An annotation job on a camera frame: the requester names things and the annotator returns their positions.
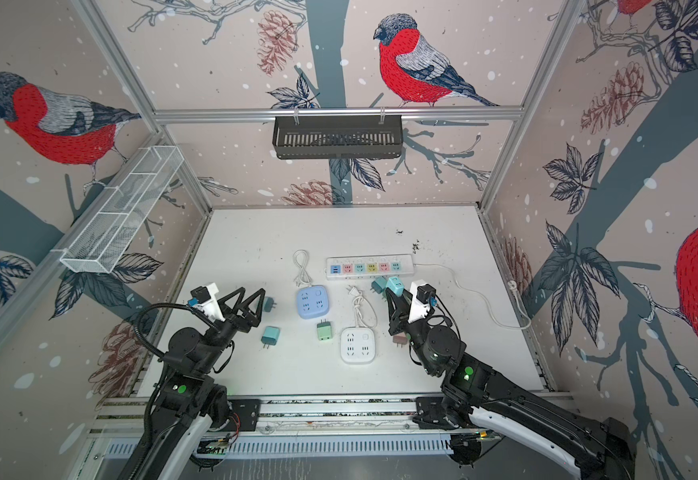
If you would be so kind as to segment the green charger plug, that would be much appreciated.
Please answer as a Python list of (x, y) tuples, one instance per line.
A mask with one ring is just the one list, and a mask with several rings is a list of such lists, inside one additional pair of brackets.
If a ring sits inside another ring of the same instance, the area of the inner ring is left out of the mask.
[(321, 321), (317, 324), (317, 337), (319, 341), (328, 341), (333, 337), (333, 328), (330, 321)]

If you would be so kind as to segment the light teal charger plug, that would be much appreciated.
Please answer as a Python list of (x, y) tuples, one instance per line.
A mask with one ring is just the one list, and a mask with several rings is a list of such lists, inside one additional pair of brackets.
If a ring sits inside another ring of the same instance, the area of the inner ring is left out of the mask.
[(405, 286), (399, 277), (392, 276), (386, 280), (386, 289), (391, 291), (396, 297), (402, 297)]

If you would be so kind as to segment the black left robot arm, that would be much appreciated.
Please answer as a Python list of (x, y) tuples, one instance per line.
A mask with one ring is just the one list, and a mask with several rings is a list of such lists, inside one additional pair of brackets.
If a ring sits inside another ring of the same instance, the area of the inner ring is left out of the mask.
[[(138, 314), (133, 323), (136, 339), (162, 363), (162, 373), (146, 403), (143, 434), (119, 474), (121, 479), (177, 479), (188, 464), (200, 471), (221, 464), (197, 457), (196, 450), (208, 431), (228, 424), (233, 431), (227, 440), (235, 442), (242, 420), (233, 410), (227, 387), (212, 375), (223, 370), (215, 365), (225, 351), (234, 350), (234, 336), (260, 325), (265, 301), (263, 288), (246, 296), (240, 287), (216, 298), (207, 287), (198, 287), (185, 304), (155, 303)], [(184, 327), (162, 351), (143, 332), (148, 314), (161, 309), (189, 312), (207, 330)]]

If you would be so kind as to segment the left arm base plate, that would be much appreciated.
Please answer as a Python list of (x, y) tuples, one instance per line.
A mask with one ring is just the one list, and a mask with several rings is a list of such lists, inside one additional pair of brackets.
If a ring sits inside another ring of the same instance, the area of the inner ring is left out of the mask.
[(231, 398), (226, 422), (220, 430), (235, 433), (254, 432), (257, 429), (262, 402), (254, 398)]

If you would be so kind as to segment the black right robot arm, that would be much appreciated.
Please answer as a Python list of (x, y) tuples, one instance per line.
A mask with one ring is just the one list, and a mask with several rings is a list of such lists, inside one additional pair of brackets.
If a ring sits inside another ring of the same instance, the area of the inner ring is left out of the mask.
[(467, 351), (436, 289), (384, 291), (389, 333), (403, 334), (415, 364), (441, 379), (442, 399), (417, 400), (422, 429), (482, 428), (545, 456), (575, 479), (632, 479), (637, 448), (628, 427), (566, 410), (520, 387)]

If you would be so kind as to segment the pink charger plug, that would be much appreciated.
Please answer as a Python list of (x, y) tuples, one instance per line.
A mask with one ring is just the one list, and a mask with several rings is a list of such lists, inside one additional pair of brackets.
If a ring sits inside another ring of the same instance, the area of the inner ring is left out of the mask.
[(400, 347), (400, 348), (409, 344), (409, 338), (405, 333), (393, 335), (392, 341), (397, 347)]

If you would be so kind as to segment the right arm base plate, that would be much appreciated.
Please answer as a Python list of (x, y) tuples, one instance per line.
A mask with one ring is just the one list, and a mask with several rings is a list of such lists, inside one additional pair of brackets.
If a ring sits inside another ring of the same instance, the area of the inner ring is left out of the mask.
[(420, 396), (415, 399), (412, 421), (420, 429), (456, 430), (475, 428), (471, 414), (478, 405), (454, 400), (444, 395)]

